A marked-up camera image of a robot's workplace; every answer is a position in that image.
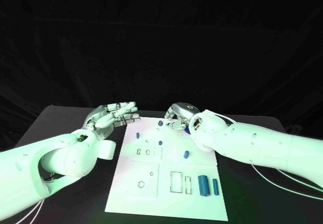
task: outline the small blue object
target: small blue object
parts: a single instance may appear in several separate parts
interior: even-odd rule
[[[184,159],[188,157],[188,154],[190,154],[190,152],[184,151],[184,154],[183,154]]]
[[[219,195],[217,180],[213,179],[212,181],[213,181],[213,194],[214,194],[214,195]]]
[[[186,126],[186,128],[184,128],[184,132],[186,132],[187,134],[190,134],[188,126]]]
[[[197,178],[199,178],[200,196],[209,196],[210,189],[209,189],[207,176],[200,175]]]

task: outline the white robotic arm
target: white robotic arm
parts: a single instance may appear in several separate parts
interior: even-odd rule
[[[87,115],[82,129],[0,153],[0,220],[8,218],[92,170],[96,158],[111,160],[115,143],[103,140],[113,127],[139,121],[135,103],[99,106]],[[44,170],[60,176],[43,180]]]
[[[180,117],[170,127],[178,130],[187,125],[199,149],[214,150],[236,161],[286,171],[323,187],[323,140],[239,122],[229,125],[219,114],[207,110],[196,113],[196,110],[193,105],[175,103],[164,118],[170,119],[174,114]]]

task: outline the white board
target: white board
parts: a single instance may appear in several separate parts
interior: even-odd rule
[[[170,129],[167,122],[141,117],[126,125],[105,212],[227,221],[214,152],[201,151],[190,135]],[[200,196],[199,175],[207,176],[210,196]],[[219,196],[212,179],[217,179]],[[180,187],[181,193],[171,192],[171,188],[180,192]]]

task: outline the black curtain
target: black curtain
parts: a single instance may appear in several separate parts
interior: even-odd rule
[[[1,148],[46,106],[126,101],[274,116],[323,137],[321,11],[308,1],[2,1]]]

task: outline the black table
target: black table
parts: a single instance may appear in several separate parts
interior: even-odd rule
[[[15,147],[38,140],[70,133],[80,128],[90,108],[49,106],[38,115]],[[164,116],[164,112],[138,111],[141,117]],[[272,117],[227,115],[237,122],[263,126],[284,132],[279,121]],[[72,185],[50,196],[34,219],[34,224],[214,224],[222,221],[187,218],[157,217],[103,212],[125,126],[115,128],[108,139],[116,142],[113,159],[98,159],[90,173]],[[250,165],[243,164],[219,154],[217,170],[222,182],[223,201],[227,219],[232,224],[253,223],[323,223],[323,202],[295,195],[271,185],[256,174]],[[318,192],[285,178],[276,170],[258,167],[258,170],[274,183],[289,189],[323,197]],[[15,223],[28,213],[30,208],[2,220],[0,224]],[[21,224],[28,223],[33,214]]]

